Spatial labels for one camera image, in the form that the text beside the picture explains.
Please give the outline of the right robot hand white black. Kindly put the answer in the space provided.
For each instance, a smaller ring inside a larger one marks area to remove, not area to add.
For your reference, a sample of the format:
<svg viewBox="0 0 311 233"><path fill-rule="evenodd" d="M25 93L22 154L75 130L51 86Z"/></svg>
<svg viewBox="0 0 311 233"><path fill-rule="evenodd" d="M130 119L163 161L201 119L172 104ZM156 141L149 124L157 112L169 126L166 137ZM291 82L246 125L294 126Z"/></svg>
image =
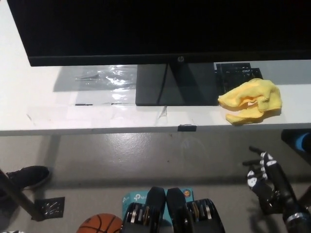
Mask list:
<svg viewBox="0 0 311 233"><path fill-rule="evenodd" d="M297 213L307 213L294 193L281 165L268 152L250 146L259 159L244 161L249 168L246 175L247 185L258 197L261 210L265 215L282 214L284 219Z"/></svg>

